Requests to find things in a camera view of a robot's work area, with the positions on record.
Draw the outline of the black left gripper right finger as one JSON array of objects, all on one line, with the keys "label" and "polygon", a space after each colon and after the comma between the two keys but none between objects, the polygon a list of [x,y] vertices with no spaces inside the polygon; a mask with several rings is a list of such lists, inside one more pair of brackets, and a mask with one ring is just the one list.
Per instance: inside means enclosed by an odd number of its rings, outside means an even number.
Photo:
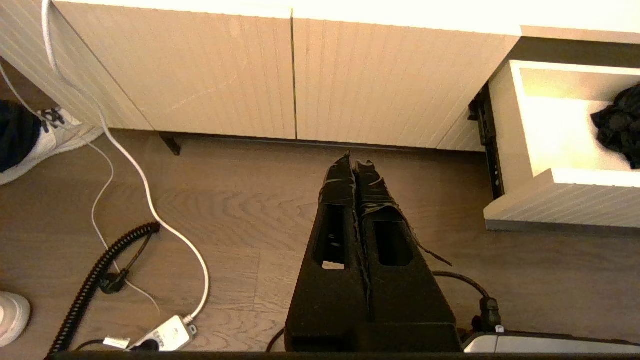
[{"label": "black left gripper right finger", "polygon": [[368,269],[368,316],[355,330],[369,353],[459,353],[457,320],[386,181],[370,162],[355,169]]}]

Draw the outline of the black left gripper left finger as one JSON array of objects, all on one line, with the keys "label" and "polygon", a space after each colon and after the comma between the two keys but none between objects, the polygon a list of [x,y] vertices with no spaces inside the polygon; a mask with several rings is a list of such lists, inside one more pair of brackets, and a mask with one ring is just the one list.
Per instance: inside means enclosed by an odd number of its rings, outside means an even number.
[{"label": "black left gripper left finger", "polygon": [[288,352],[347,352],[369,312],[350,153],[327,169],[284,326]]}]

